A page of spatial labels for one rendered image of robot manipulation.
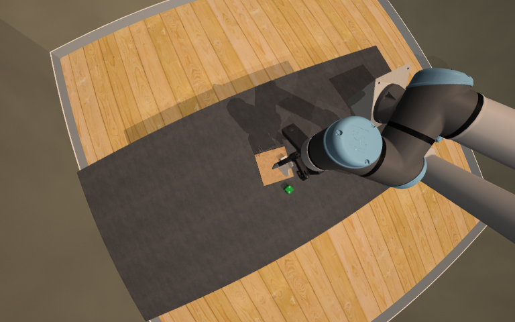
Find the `green die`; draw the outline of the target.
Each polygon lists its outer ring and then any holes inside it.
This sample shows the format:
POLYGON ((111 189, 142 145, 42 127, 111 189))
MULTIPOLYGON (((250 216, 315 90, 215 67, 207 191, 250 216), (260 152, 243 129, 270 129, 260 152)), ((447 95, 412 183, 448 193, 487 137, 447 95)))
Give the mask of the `green die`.
POLYGON ((286 187, 284 187, 284 190, 287 194, 290 194, 294 189, 288 184, 286 187))

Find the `orange flat mat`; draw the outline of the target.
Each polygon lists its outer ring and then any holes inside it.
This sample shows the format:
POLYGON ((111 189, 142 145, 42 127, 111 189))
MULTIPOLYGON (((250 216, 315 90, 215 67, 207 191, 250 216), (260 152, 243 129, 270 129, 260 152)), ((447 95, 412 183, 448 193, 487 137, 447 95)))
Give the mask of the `orange flat mat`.
POLYGON ((290 176, 288 177, 284 176, 279 168, 272 169, 273 165, 279 162, 279 159, 284 156, 287 156, 285 147, 276 148, 274 150, 255 155, 257 166, 259 168, 264 186, 294 176, 292 169, 290 169, 290 176))

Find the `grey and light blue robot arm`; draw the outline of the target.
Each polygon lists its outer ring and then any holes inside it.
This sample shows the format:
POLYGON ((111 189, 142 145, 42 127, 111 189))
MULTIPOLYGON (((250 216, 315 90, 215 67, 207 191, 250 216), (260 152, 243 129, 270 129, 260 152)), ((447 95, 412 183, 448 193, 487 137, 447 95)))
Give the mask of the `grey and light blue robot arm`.
POLYGON ((378 96, 381 134, 370 120, 349 116, 310 138, 294 123, 282 135, 311 170, 344 170, 395 189, 421 181, 515 244, 515 195, 431 148, 453 140, 515 170, 515 109, 472 86, 463 72, 422 69, 405 89, 392 83, 378 96))

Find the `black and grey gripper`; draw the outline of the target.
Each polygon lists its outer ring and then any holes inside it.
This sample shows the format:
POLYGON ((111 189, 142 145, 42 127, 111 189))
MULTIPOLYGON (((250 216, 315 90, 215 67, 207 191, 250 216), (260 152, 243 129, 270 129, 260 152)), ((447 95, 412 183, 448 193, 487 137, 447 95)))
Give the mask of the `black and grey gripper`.
POLYGON ((297 168, 299 168, 298 169, 299 171, 296 171, 296 172, 300 178, 306 178, 307 176, 314 175, 314 174, 321 174, 324 172, 324 171, 319 172, 319 171, 314 171, 314 170, 309 169, 302 161, 301 155, 298 151, 291 153, 289 155, 289 157, 275 163, 273 165, 272 169, 279 168, 280 171, 284 174, 284 176, 290 176, 289 170, 290 170, 290 168, 293 167, 293 163, 292 163, 293 161, 295 161, 296 162, 295 164, 298 165, 298 166, 297 165, 296 166, 297 166, 297 168), (286 164, 286 163, 288 163, 288 164, 286 164))

